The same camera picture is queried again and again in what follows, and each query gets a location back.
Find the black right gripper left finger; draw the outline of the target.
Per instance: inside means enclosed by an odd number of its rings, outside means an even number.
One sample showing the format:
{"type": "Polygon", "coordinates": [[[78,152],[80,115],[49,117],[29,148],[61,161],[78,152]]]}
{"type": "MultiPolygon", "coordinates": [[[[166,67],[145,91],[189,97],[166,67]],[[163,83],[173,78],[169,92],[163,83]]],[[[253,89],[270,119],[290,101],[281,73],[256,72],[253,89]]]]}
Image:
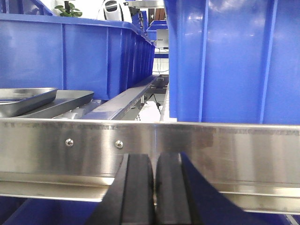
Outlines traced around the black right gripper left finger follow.
{"type": "Polygon", "coordinates": [[[124,154],[115,179],[87,225],[152,225],[154,180],[146,154],[124,154]]]}

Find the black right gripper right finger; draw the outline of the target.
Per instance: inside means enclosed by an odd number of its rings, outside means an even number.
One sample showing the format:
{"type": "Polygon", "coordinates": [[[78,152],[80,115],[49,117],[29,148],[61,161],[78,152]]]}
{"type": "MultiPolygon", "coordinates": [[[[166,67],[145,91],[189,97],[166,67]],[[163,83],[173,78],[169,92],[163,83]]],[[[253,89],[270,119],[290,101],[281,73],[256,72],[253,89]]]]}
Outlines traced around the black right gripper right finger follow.
{"type": "Polygon", "coordinates": [[[185,154],[163,152],[156,168],[159,225],[263,225],[219,193],[185,154]]]}

